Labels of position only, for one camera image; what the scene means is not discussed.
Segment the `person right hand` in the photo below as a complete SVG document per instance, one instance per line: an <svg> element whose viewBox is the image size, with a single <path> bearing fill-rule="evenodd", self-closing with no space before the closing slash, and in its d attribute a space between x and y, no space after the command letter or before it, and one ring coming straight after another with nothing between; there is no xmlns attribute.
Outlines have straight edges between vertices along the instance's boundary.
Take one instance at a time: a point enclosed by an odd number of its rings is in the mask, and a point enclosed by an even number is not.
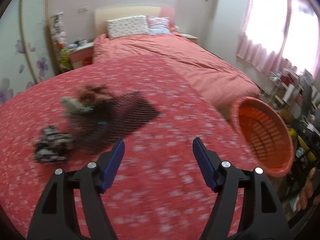
<svg viewBox="0 0 320 240"><path fill-rule="evenodd" d="M314 189L313 189L313 178L315 173L319 171L318 168L314 167L310 170L305 185L300 193L300 196L296 202L296 210L300 211L301 209L305 209L308 205L308 200L312 197Z"/></svg>

